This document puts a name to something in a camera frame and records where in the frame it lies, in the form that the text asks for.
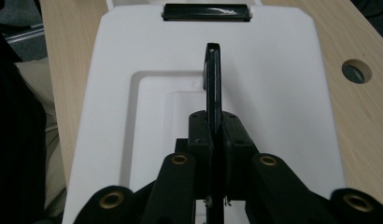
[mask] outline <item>white tray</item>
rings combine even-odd
[[[250,22],[163,21],[163,6],[114,7],[101,19],[64,223],[101,188],[136,191],[157,177],[188,116],[206,107],[209,42],[220,44],[223,110],[258,149],[324,197],[345,186],[313,20],[297,8],[250,9]],[[227,223],[246,222],[242,206],[226,208]]]

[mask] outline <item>light wood surface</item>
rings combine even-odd
[[[383,203],[383,38],[348,0],[262,2],[299,7],[314,18],[348,186]],[[42,10],[68,180],[93,41],[107,8],[104,0],[45,0]],[[371,79],[348,81],[341,69],[348,60],[366,63]]]

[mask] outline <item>small black component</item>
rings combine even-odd
[[[165,4],[165,21],[250,21],[244,4]]]

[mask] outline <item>gray floor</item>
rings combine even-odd
[[[33,0],[6,0],[5,7],[0,10],[0,23],[25,26],[42,23],[42,18]],[[47,57],[44,35],[11,43],[23,61],[33,61]]]
[[[383,13],[377,15],[383,11],[383,0],[353,0],[352,2],[383,37]]]

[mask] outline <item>black plastic part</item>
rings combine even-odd
[[[250,182],[250,161],[259,153],[247,130],[238,116],[222,112],[222,140],[226,157],[226,196],[227,200],[242,200],[247,198],[246,189]]]
[[[220,46],[209,43],[206,45],[204,63],[204,89],[206,90],[206,120],[212,136],[218,135],[221,124],[221,73]]]
[[[104,208],[100,205],[101,200],[108,193],[115,192],[122,195],[122,202],[113,208]],[[121,224],[138,223],[135,217],[133,205],[133,193],[124,187],[110,186],[96,192],[84,205],[78,214],[75,224]]]
[[[261,153],[251,161],[253,185],[249,189],[247,202],[263,202],[273,223],[338,223],[282,159]],[[261,223],[260,214],[248,216],[253,215],[252,220]]]
[[[372,196],[356,189],[337,189],[330,207],[342,223],[383,224],[383,205]]]
[[[142,224],[194,223],[194,168],[195,159],[189,153],[173,153],[164,159],[146,205]]]
[[[250,21],[243,4],[165,4],[165,21]]]

